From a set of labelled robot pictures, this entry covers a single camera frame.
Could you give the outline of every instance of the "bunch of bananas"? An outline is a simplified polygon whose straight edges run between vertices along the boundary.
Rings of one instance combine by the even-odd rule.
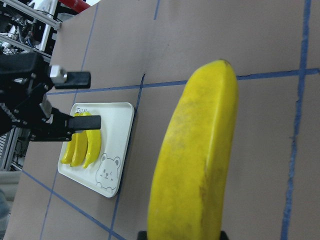
[[[75,113],[74,116],[90,116],[89,112]],[[80,166],[86,169],[99,157],[101,149],[100,130],[85,130],[74,133],[72,140],[67,143],[65,153],[61,159],[62,164],[70,164],[70,167]]]

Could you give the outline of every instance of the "table surface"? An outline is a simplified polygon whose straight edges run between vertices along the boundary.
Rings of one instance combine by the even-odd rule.
[[[320,62],[320,2],[312,2],[308,48],[304,4],[102,0],[65,21],[51,63],[90,71],[91,89],[52,90],[48,98],[65,113],[74,103],[134,105],[120,190],[106,198],[59,174],[62,143],[31,142],[4,239],[135,240],[147,229],[158,153],[186,80],[220,58],[233,65],[240,95],[222,229],[231,240],[280,238],[306,63],[289,236],[320,239],[320,82],[313,69]]]

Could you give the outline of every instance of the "red object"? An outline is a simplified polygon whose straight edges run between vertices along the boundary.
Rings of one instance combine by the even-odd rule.
[[[82,11],[91,7],[88,3],[83,0],[59,0],[59,2],[68,6],[72,10],[75,10],[77,13],[81,13]]]

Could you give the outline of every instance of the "metal frame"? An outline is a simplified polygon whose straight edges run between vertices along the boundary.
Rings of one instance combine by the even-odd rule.
[[[0,40],[5,41],[5,42],[7,42],[7,43],[9,43],[11,45],[14,45],[14,46],[16,46],[18,48],[21,48],[21,49],[29,51],[29,52],[37,52],[37,53],[39,53],[39,54],[41,54],[43,56],[43,59],[47,63],[50,63],[50,61],[51,61],[51,56],[49,54],[46,54],[43,51],[40,51],[40,50],[38,50],[38,49],[36,49],[34,47],[30,47],[28,45],[25,45],[25,44],[23,44],[23,43],[21,43],[19,41],[13,40],[10,37],[3,36],[3,35],[0,34]]]
[[[0,169],[1,171],[9,171],[12,159],[14,157],[14,152],[20,133],[20,128],[13,128],[7,133],[6,144],[4,146],[4,152],[1,155]]]
[[[21,12],[24,12],[24,13],[28,14],[29,16],[34,17],[35,19],[38,19],[45,24],[48,24],[49,26],[53,27],[55,30],[58,30],[60,28],[60,24],[61,24],[60,22],[53,20],[50,17],[45,16],[41,12],[25,5],[24,3],[22,3],[18,0],[1,0],[1,2],[4,2],[5,4],[8,4],[11,7],[18,9]]]

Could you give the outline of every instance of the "banana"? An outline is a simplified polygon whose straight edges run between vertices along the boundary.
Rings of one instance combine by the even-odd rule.
[[[68,141],[67,145],[66,145],[66,149],[64,152],[63,157],[61,158],[60,162],[62,164],[70,164],[72,162],[72,158],[74,156],[74,152],[75,152],[75,147],[76,147],[76,139],[75,139],[75,135],[77,133],[74,133],[72,136],[71,141]]]
[[[238,106],[225,60],[191,76],[167,128],[148,208],[149,240],[219,240]]]
[[[90,116],[89,112],[84,112],[83,116]],[[100,154],[101,149],[101,132],[100,130],[86,130],[86,137],[88,140],[87,152],[85,155],[85,161],[83,168],[86,169],[89,164],[95,162]]]
[[[70,167],[80,166],[86,156],[88,147],[88,138],[86,131],[74,133],[75,147]]]

